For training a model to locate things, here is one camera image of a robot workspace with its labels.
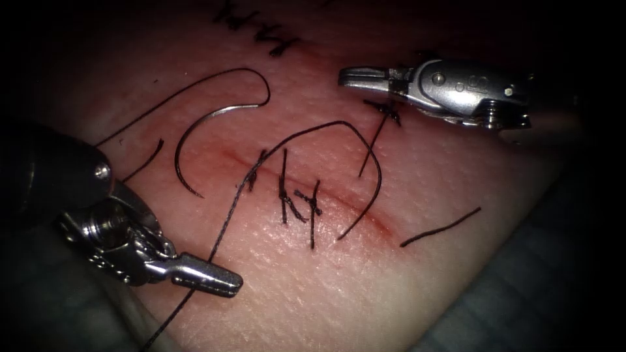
skin surface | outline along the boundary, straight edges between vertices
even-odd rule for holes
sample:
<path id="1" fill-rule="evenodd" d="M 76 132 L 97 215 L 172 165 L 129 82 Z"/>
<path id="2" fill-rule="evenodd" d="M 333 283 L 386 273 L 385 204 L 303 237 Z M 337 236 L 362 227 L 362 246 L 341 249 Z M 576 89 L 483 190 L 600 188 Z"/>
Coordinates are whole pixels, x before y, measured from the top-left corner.
<path id="1" fill-rule="evenodd" d="M 59 59 L 43 70 L 35 90 L 37 106 L 46 112 L 43 122 L 96 143 L 209 74 L 245 66 L 267 78 L 268 105 L 211 119 L 183 147 L 183 175 L 205 199 L 178 181 L 175 146 L 202 115 L 261 102 L 265 91 L 255 75 L 238 72 L 203 83 L 101 147 L 121 179 L 145 161 L 159 138 L 165 141 L 128 185 L 150 205 L 178 251 L 200 257 L 209 256 L 235 187 L 262 149 L 334 120 L 354 124 L 367 140 L 374 135 L 382 116 L 362 99 L 385 97 L 338 87 L 341 68 L 411 65 L 421 59 L 414 51 L 423 49 L 511 68 L 534 55 L 529 31 L 519 31 L 518 20 L 502 20 L 502 31 L 478 40 L 484 28 L 469 24 L 482 15 L 472 18 L 464 8 L 436 22 L 429 15 L 437 13 L 434 5 L 425 10 L 406 4 L 357 8 L 347 1 L 323 8 L 310 2 L 237 4 L 237 16 L 261 11 L 238 31 L 223 20 L 212 22 L 219 2 L 159 6 L 98 22 L 97 30 L 78 35 L 76 46 L 56 49 Z M 276 44 L 253 40 L 261 23 L 279 23 L 274 35 L 301 40 L 281 57 L 270 57 Z M 498 20 L 489 23 L 499 26 Z M 516 49 L 524 43 L 523 51 Z M 316 218 L 314 251 L 308 223 L 291 213 L 288 224 L 281 223 L 282 152 L 260 168 L 214 260 L 241 274 L 244 287 L 230 300 L 195 294 L 168 328 L 186 351 L 403 350 L 471 282 L 561 167 L 553 153 L 507 145 L 491 133 L 425 117 L 410 106 L 399 105 L 398 111 L 402 128 L 387 123 L 374 148 L 383 173 L 380 195 L 341 241 L 336 238 L 376 185 L 371 160 L 357 178 L 365 148 L 347 128 L 315 132 L 287 146 L 288 194 L 298 189 L 310 196 L 321 180 L 323 215 Z M 291 197 L 309 217 L 308 205 Z M 482 211 L 459 226 L 399 247 L 478 206 Z M 162 321 L 186 289 L 160 284 L 135 292 Z"/>

screw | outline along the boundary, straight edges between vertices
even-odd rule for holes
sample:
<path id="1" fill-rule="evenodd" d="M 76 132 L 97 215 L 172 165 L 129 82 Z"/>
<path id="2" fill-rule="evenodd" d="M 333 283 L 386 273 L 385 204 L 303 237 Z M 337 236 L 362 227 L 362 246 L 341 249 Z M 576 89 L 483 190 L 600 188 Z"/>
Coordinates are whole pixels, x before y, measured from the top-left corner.
<path id="1" fill-rule="evenodd" d="M 439 72 L 432 75 L 432 83 L 436 86 L 441 86 L 445 83 L 445 76 Z"/>
<path id="2" fill-rule="evenodd" d="M 105 163 L 101 163 L 98 166 L 96 166 L 95 176 L 97 179 L 100 179 L 103 181 L 107 180 L 109 179 L 109 177 L 111 177 L 111 168 L 109 168 L 109 165 Z"/>

silver metal instrument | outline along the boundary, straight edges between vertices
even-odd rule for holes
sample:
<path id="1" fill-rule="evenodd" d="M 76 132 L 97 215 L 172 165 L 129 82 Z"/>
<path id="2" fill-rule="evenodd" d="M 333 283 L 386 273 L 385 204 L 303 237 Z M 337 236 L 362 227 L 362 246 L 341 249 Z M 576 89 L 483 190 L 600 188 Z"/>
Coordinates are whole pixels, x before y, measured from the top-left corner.
<path id="1" fill-rule="evenodd" d="M 409 68 L 344 68 L 338 83 L 384 93 L 450 123 L 503 130 L 530 127 L 528 80 L 473 61 L 436 59 Z"/>

